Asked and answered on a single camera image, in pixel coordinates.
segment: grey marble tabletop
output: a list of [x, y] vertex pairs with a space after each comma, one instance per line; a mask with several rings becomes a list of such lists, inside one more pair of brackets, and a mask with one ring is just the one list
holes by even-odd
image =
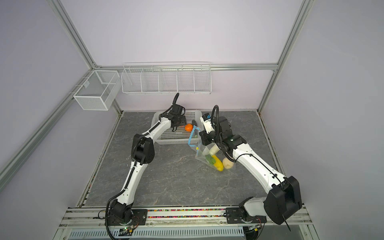
[[[132, 139], [151, 125], [154, 113], [125, 112], [85, 202], [104, 206], [118, 193], [130, 167]], [[268, 164], [276, 168], [263, 129], [253, 111], [220, 112]], [[219, 172], [195, 159], [187, 144], [155, 143], [155, 158], [143, 173], [134, 206], [238, 205], [247, 197], [265, 197], [260, 183], [240, 163]]]

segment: metal vent grille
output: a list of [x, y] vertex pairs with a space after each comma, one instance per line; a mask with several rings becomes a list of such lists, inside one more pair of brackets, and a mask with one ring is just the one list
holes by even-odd
[[[132, 236], [119, 236], [119, 229], [111, 230], [115, 238], [197, 238], [197, 237], [238, 237], [244, 236], [243, 228], [230, 227], [167, 227], [137, 228]], [[109, 239], [104, 228], [73, 229], [68, 239]]]
[[[153, 126], [158, 120], [159, 120], [159, 114], [162, 112], [156, 112], [155, 115], [152, 118], [152, 124]], [[203, 129], [204, 126], [200, 122], [201, 117], [201, 111], [199, 110], [186, 110], [185, 111], [185, 118], [187, 120], [187, 123], [192, 123], [192, 120], [195, 120], [197, 123], [197, 126], [200, 129]], [[178, 127], [175, 132], [172, 132], [172, 129], [167, 129], [161, 136], [157, 139], [158, 144], [185, 144], [188, 143], [188, 139], [191, 132], [187, 132], [184, 127]]]

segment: plastic bag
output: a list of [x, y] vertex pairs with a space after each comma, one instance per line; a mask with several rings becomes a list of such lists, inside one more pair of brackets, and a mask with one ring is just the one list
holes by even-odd
[[200, 128], [194, 126], [189, 136], [188, 145], [196, 152], [195, 158], [218, 171], [235, 169], [235, 163], [229, 161], [215, 143], [204, 146], [199, 135]]

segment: black cable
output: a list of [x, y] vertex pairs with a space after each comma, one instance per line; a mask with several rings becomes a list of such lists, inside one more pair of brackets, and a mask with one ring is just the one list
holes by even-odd
[[283, 216], [283, 219], [284, 219], [284, 222], [285, 222], [285, 224], [287, 225], [287, 227], [288, 227], [289, 231], [291, 232], [291, 228], [289, 227], [289, 225], [288, 225], [288, 223], [287, 223], [287, 220], [285, 220], [285, 217], [284, 217], [284, 215], [283, 215], [283, 214], [282, 214], [282, 216]]
[[260, 235], [262, 234], [264, 226], [265, 226], [265, 223], [263, 224], [263, 227], [261, 228], [260, 233], [257, 235], [257, 238], [255, 240], [257, 240], [260, 237]]
[[112, 240], [116, 240], [116, 238], [114, 238], [109, 230], [109, 227], [108, 227], [108, 223], [107, 223], [107, 218], [108, 218], [108, 211], [109, 211], [109, 204], [111, 203], [111, 201], [115, 198], [117, 198], [118, 196], [120, 196], [121, 194], [123, 194], [123, 192], [125, 192], [125, 189], [123, 189], [121, 192], [119, 192], [118, 194], [116, 194], [115, 196], [111, 197], [108, 202], [107, 202], [107, 207], [105, 208], [105, 228], [107, 229], [107, 233], [108, 233], [108, 236], [112, 239]]
[[179, 97], [180, 93], [176, 93], [175, 98], [173, 99], [172, 104], [176, 104], [177, 98]]
[[215, 114], [216, 109], [217, 109], [217, 112], [218, 112], [218, 105], [214, 106], [214, 108], [212, 109], [212, 114], [211, 114], [211, 126], [212, 126], [212, 128], [214, 130], [216, 130], [216, 128], [215, 128], [213, 119], [214, 119], [214, 114]]
[[163, 113], [159, 114], [159, 121], [161, 121], [161, 118], [165, 116], [165, 114], [172, 109], [172, 106], [173, 104], [167, 109], [165, 110]]
[[219, 131], [220, 131], [220, 125], [219, 125], [219, 122], [218, 122], [218, 116], [219, 116], [219, 113], [218, 113], [218, 105], [215, 106], [216, 107], [216, 136], [215, 136], [215, 140], [218, 141], [218, 142], [221, 142], [220, 141], [220, 136], [219, 136]]
[[160, 125], [160, 121], [158, 121], [148, 132], [152, 132], [158, 125]]
[[236, 162], [236, 161], [237, 161], [237, 159], [234, 160], [231, 156], [229, 156], [229, 154], [228, 154], [227, 152], [223, 152], [223, 153], [224, 153], [224, 156], [225, 156], [229, 161], [231, 161], [231, 162]]
[[237, 160], [239, 159], [239, 157], [241, 157], [241, 156], [243, 156], [243, 155], [251, 155], [251, 154], [250, 154], [250, 153], [243, 153], [243, 154], [241, 154], [240, 156], [238, 156], [238, 157], [236, 158], [235, 162], [237, 162]]
[[277, 181], [279, 181], [280, 185], [281, 185], [281, 188], [283, 188], [283, 184], [282, 182], [280, 181], [280, 179], [277, 177], [277, 174], [274, 174], [269, 168], [267, 168], [257, 157], [255, 157], [253, 154], [251, 154], [252, 157], [254, 157], [257, 161], [259, 161], [259, 163], [261, 163], [266, 169], [268, 169], [268, 171], [273, 175], [273, 177], [275, 177], [277, 179]]
[[131, 177], [132, 177], [134, 171], [135, 171], [135, 167], [133, 167], [131, 172], [129, 173], [129, 177], [128, 177], [127, 183], [125, 183], [124, 189], [127, 189], [128, 184], [129, 184], [129, 182], [131, 180]]
[[99, 213], [97, 214], [97, 217], [98, 217], [99, 219], [103, 220], [103, 219], [105, 219], [105, 217], [100, 217], [100, 213], [101, 213], [101, 211], [104, 211], [104, 209], [101, 209], [101, 210], [99, 211]]

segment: white plastic basket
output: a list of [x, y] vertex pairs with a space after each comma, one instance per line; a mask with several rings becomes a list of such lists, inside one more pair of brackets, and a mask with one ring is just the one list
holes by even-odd
[[[153, 126], [158, 120], [159, 120], [159, 114], [163, 113], [161, 112], [156, 112], [153, 116], [152, 119], [152, 124]], [[191, 123], [192, 120], [195, 120], [197, 123], [197, 126], [203, 130], [204, 126], [200, 122], [200, 117], [201, 117], [201, 111], [199, 110], [186, 110], [185, 111], [185, 118], [187, 120], [187, 124]], [[175, 132], [172, 132], [172, 128], [167, 129], [158, 139], [157, 143], [158, 144], [180, 144], [180, 143], [188, 143], [188, 139], [190, 136], [191, 132], [187, 132], [184, 127], [178, 127]]]
[[121, 88], [119, 79], [117, 71], [94, 70], [73, 97], [84, 110], [107, 111]]
[[124, 63], [122, 91], [126, 94], [212, 92], [210, 64], [132, 66]]

